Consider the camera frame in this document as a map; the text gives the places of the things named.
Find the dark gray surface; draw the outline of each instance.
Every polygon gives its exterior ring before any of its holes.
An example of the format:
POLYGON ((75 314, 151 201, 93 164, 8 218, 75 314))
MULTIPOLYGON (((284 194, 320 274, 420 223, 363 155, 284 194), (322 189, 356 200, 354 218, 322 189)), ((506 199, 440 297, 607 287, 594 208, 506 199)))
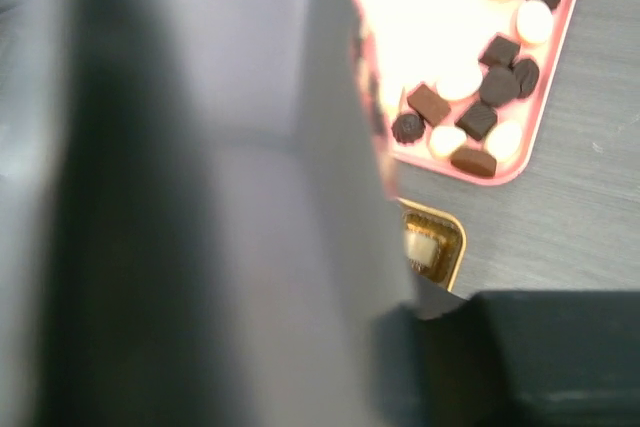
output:
POLYGON ((525 172, 479 188, 402 166, 403 194, 456 215, 454 292, 640 287, 640 0, 578 0, 525 172))

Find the pink tray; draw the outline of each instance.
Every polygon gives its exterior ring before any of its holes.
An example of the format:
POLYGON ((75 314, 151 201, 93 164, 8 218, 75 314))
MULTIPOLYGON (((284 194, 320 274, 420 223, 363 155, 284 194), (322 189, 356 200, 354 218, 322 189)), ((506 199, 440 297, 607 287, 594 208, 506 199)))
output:
MULTIPOLYGON (((454 56, 479 58, 497 33, 517 40, 515 14, 524 0, 358 0, 374 34, 377 66, 385 79, 404 85, 425 82, 433 87, 452 51, 454 56)), ((497 109, 498 123, 517 120, 523 127, 519 153, 498 165, 495 177, 478 178, 455 169, 447 160, 434 159, 428 148, 431 129, 412 145, 393 142, 398 160, 479 185, 500 185, 516 178, 527 166, 542 113, 549 95, 569 21, 576 0, 562 0, 554 11, 551 39, 539 47, 523 44, 520 57, 532 57, 540 66, 540 81, 525 100, 497 109)), ((452 125, 475 97, 451 104, 452 113, 443 125, 452 125)), ((384 106, 387 127, 398 114, 398 106, 384 106)), ((468 145, 480 147, 468 140, 468 145)))

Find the gold box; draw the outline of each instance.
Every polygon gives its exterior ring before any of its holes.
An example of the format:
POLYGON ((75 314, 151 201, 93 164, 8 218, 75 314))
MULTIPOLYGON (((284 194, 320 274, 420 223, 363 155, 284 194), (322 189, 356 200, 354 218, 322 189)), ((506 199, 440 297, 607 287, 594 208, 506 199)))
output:
POLYGON ((451 291, 467 248, 467 234, 453 215, 405 199, 398 199, 404 210, 405 232, 416 232, 433 239, 437 246, 433 262, 421 266, 409 261, 420 275, 451 291))

